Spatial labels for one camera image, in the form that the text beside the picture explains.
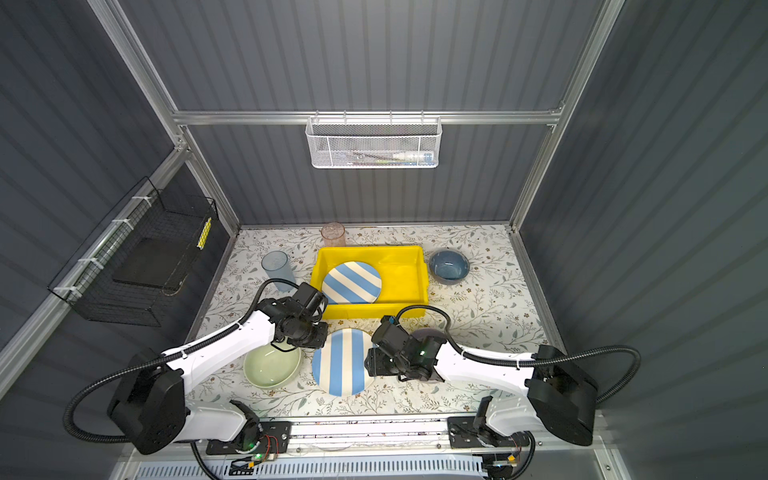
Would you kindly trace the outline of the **light green bowl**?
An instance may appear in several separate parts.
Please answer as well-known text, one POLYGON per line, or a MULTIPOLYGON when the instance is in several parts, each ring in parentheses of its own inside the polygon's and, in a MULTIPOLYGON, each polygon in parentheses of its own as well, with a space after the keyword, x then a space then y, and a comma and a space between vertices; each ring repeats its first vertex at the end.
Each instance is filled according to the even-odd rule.
POLYGON ((301 363, 300 350, 266 345, 246 354, 243 373, 251 385, 272 389, 291 380, 298 373, 301 363))

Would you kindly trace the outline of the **blue white striped plate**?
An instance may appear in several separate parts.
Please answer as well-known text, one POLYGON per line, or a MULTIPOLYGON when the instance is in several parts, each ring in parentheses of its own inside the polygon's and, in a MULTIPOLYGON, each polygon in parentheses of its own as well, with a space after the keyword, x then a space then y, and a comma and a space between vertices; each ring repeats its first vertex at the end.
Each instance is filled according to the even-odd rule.
POLYGON ((382 292, 383 281, 371 265, 349 261, 331 269, 324 277, 321 291, 334 305, 373 304, 382 292))
POLYGON ((373 382, 364 365, 371 347, 371 336, 362 330, 347 328, 330 334, 313 354, 316 384, 336 397, 362 393, 373 382))

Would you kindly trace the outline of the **yellow plastic bin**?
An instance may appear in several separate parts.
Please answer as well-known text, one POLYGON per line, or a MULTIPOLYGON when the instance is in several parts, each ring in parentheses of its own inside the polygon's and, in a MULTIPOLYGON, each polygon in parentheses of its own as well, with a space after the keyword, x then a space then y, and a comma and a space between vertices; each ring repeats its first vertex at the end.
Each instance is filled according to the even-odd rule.
POLYGON ((324 314, 326 319, 380 318, 394 315, 406 306, 428 302, 429 278, 422 247, 395 245, 322 248, 317 255, 310 284, 321 291, 325 275, 334 267, 349 261, 373 266, 382 278, 382 292, 373 304, 329 303, 324 314))

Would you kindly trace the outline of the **dark blue bowl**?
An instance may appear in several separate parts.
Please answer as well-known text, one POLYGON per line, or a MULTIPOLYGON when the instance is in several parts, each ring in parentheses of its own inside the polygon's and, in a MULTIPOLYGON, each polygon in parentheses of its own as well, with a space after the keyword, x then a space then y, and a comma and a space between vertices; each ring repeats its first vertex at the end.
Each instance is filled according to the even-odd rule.
POLYGON ((442 249, 434 252, 428 260, 428 269, 433 279, 443 285, 455 285, 469 274, 468 259, 455 250, 442 249))

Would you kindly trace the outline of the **lavender bowl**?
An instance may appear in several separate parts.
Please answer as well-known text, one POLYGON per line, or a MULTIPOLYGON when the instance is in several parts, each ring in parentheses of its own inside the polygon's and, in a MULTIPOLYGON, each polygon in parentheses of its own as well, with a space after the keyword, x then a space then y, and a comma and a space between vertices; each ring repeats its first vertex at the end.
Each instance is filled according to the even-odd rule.
POLYGON ((440 341, 443 343, 447 341, 447 337, 445 333, 441 330, 434 329, 434 328, 420 328, 420 329, 414 330, 412 332, 412 336, 419 342, 423 342, 428 338, 433 338, 436 341, 440 341))

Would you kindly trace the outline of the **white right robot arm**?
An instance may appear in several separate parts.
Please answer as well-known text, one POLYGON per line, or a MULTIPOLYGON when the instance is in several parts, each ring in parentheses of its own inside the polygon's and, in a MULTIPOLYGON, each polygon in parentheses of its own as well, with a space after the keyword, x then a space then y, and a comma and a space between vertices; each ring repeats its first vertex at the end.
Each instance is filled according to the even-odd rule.
POLYGON ((459 345, 449 334, 410 333, 385 316, 372 336, 364 366, 371 377, 400 381, 469 382, 498 390, 481 400, 473 429, 481 441, 546 430, 577 446, 593 442, 597 382, 573 362, 525 367, 528 360, 555 360, 563 353, 542 345, 534 353, 504 354, 459 345))

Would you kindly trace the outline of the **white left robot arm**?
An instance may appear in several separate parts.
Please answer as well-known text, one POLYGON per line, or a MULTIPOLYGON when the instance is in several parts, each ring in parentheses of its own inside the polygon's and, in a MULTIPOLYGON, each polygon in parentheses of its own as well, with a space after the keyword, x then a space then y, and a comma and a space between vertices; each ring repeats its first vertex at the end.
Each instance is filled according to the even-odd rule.
POLYGON ((144 351, 133 372, 119 380, 107 415, 140 453, 172 443, 215 440, 239 453, 255 451, 263 438, 260 420, 240 401, 192 401, 190 394, 226 364, 264 346, 321 348, 328 334, 322 315, 327 297, 308 283, 288 297, 257 295, 232 324, 159 355, 144 351))

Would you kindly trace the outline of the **frosted blue plastic cup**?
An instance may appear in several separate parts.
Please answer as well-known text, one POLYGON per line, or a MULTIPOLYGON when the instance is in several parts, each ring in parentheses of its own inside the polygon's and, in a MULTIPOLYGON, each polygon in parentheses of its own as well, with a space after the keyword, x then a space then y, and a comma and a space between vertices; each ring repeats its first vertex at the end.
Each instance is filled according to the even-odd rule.
POLYGON ((287 253, 270 251, 263 256, 261 266, 270 279, 282 279, 282 282, 274 283, 278 291, 290 292, 293 289, 296 280, 287 253))

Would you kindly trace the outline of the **pink plastic cup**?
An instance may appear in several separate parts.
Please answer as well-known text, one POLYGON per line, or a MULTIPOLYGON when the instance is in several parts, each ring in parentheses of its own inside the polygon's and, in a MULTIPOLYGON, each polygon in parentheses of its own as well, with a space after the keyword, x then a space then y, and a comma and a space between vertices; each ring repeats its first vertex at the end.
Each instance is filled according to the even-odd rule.
POLYGON ((346 229, 339 222, 331 222, 322 226, 321 237, 327 248, 346 246, 346 229))

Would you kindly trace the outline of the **white tube in basket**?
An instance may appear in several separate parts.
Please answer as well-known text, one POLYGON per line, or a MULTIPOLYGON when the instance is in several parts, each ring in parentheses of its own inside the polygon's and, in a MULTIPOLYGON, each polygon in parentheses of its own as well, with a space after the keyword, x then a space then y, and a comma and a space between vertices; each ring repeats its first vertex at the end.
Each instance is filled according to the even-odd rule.
POLYGON ((403 162, 409 165, 432 165, 434 163, 434 154, 432 151, 404 151, 394 153, 394 161, 403 162))

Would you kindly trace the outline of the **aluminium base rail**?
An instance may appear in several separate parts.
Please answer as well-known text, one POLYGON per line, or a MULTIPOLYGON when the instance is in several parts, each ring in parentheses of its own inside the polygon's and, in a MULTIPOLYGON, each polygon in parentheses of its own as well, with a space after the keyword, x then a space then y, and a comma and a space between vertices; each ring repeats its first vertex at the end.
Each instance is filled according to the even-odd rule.
POLYGON ((616 479, 607 444, 587 447, 546 430, 528 442, 487 446, 471 434, 474 417, 458 413, 360 417, 294 417, 267 460, 239 472, 236 453, 211 455, 206 466, 221 479, 477 478, 491 467, 514 469, 520 479, 616 479))

